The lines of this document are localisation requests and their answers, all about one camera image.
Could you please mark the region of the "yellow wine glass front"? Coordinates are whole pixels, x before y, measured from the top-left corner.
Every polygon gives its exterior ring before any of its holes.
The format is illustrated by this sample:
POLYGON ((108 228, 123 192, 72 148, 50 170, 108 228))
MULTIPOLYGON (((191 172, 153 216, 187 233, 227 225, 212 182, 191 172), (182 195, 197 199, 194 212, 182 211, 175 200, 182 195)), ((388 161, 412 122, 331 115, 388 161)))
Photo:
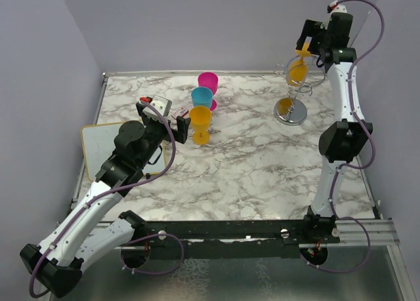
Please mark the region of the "yellow wine glass front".
POLYGON ((212 119, 210 109, 205 106, 196 106, 191 109, 189 118, 191 119, 190 126, 193 128, 193 142, 201 146, 207 144, 210 140, 208 130, 212 119))

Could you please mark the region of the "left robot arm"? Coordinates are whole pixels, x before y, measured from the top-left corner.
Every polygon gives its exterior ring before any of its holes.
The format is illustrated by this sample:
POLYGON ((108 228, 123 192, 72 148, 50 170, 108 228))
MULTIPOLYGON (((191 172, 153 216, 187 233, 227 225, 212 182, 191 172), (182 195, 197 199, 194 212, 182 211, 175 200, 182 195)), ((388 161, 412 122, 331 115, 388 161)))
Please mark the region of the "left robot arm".
POLYGON ((164 175, 169 167, 144 179, 144 167, 166 140, 175 146, 185 143, 191 123, 177 117, 172 129, 167 120, 171 101, 155 96, 136 103, 140 121, 123 123, 114 138, 114 150, 102 164, 85 197, 64 221, 37 245, 27 244, 20 257, 30 273, 29 293, 41 298, 48 293, 66 296, 83 273, 114 248, 141 243, 145 236, 141 218, 124 214, 95 235, 91 232, 104 215, 133 188, 164 175))

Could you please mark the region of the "pink wine glass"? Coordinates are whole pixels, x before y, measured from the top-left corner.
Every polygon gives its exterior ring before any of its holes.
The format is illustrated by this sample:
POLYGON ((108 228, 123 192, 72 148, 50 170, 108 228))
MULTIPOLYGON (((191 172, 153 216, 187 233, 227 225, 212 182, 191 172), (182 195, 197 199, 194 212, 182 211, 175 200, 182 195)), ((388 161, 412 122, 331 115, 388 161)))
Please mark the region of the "pink wine glass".
POLYGON ((214 97, 216 95, 218 85, 219 85, 219 78, 213 72, 209 72, 209 71, 204 72, 198 76, 198 87, 207 87, 211 89, 211 91, 213 92, 213 103, 210 108, 211 111, 214 111, 217 107, 217 102, 214 99, 214 97))

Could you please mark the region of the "blue wine glass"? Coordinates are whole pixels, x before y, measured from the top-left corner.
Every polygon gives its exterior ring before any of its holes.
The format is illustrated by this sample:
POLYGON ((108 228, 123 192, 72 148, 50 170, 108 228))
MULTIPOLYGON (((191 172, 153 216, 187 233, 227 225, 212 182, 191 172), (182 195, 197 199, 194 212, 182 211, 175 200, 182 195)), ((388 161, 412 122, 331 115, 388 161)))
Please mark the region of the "blue wine glass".
POLYGON ((213 103, 213 92, 207 87, 196 87, 191 92, 191 98, 193 107, 204 106, 210 109, 213 103))

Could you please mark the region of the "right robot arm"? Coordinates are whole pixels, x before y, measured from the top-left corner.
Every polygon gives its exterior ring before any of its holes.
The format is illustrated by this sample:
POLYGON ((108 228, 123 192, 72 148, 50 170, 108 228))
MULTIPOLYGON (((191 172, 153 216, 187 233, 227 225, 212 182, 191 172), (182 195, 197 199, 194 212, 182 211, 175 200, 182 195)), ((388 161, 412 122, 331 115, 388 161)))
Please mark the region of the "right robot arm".
POLYGON ((347 12, 331 12, 326 22, 306 20, 297 49, 310 39, 308 52, 318 57, 331 84, 335 105, 334 122, 320 136, 318 148, 322 156, 322 173, 316 196, 304 216, 303 238, 315 243, 331 235, 337 215, 334 200, 344 173, 351 166, 373 132, 360 109, 356 85, 357 55, 348 46, 353 17, 347 12))

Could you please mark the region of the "yellow wine glass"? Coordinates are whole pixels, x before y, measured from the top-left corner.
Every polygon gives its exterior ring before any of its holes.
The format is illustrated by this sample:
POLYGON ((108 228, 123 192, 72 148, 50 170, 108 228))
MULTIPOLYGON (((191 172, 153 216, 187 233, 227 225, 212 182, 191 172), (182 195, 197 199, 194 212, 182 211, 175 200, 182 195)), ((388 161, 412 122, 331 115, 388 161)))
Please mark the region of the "yellow wine glass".
POLYGON ((296 50, 298 59, 289 67, 288 83, 293 87, 298 87, 308 73, 308 66, 305 64, 305 58, 311 57, 308 47, 309 43, 305 43, 301 50, 296 50))
POLYGON ((212 119, 210 109, 205 106, 196 106, 191 109, 189 118, 191 119, 190 126, 193 128, 193 142, 201 146, 207 144, 210 140, 208 130, 212 119))

